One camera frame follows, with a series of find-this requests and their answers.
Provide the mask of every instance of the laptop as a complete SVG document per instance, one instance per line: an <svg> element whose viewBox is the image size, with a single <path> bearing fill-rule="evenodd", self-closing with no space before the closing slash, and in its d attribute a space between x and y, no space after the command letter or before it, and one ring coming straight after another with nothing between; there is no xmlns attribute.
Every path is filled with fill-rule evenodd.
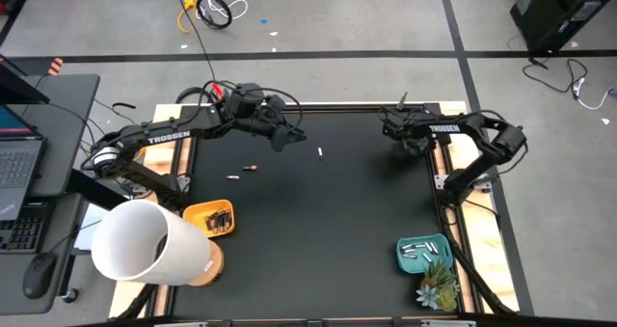
<svg viewBox="0 0 617 327"><path fill-rule="evenodd" d="M0 104L0 221L19 215L44 144L35 128Z"/></svg>

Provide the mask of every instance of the computer mouse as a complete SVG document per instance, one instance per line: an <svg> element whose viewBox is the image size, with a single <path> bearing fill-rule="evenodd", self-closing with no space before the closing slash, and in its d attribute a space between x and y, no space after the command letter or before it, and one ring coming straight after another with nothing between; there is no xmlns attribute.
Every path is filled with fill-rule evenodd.
<svg viewBox="0 0 617 327"><path fill-rule="evenodd" d="M42 253L34 257L23 276L23 294L29 299L41 298L49 289L55 267L56 255L52 253Z"/></svg>

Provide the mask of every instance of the small tray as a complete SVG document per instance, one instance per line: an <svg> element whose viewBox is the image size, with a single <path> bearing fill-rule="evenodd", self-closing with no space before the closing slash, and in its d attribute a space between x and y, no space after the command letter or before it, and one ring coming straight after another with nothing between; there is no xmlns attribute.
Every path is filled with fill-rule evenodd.
<svg viewBox="0 0 617 327"><path fill-rule="evenodd" d="M433 242L435 246L437 246L439 254L435 255L426 248L417 248L414 252L412 252L412 255L416 255L417 259L408 259L403 257L403 254L400 251L402 246L409 244L423 245L425 242ZM450 251L450 245L448 244L445 236L442 234L398 239L398 243L396 244L396 257L398 258L398 266L400 266L403 271L410 274L424 273L430 263L422 254L426 254L433 262L438 261L440 263L445 263L448 268L452 267L452 264L454 263L452 252Z"/></svg>
<svg viewBox="0 0 617 327"><path fill-rule="evenodd" d="M221 210L228 210L231 216L231 225L229 228L222 232L214 232L209 230L205 224L208 217L215 212ZM184 209L182 218L193 226L197 226L200 230L207 235L207 237L215 237L220 235L229 234L235 228L235 217L233 216L233 206L228 200L218 200L207 203L193 204Z"/></svg>

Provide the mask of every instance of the keyboard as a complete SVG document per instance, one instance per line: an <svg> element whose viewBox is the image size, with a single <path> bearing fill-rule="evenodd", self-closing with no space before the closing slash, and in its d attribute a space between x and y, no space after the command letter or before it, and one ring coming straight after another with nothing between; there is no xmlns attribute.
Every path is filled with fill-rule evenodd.
<svg viewBox="0 0 617 327"><path fill-rule="evenodd" d="M0 254L35 253L42 238L43 219L37 216L0 221Z"/></svg>
<svg viewBox="0 0 617 327"><path fill-rule="evenodd" d="M0 188L28 185L36 158L36 150L0 151Z"/></svg>

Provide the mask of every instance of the orange basket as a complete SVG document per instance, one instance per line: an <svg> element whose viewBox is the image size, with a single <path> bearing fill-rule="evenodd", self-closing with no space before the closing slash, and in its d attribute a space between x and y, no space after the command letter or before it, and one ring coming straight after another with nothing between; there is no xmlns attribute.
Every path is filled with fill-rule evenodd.
<svg viewBox="0 0 617 327"><path fill-rule="evenodd" d="M222 227L210 228L207 225L208 218L217 212L226 212L229 214L229 222L226 222ZM208 237L215 237L229 234L235 228L235 217L233 216L233 206L228 200L218 200L200 204L194 204L184 209L182 218L191 225L197 226Z"/></svg>

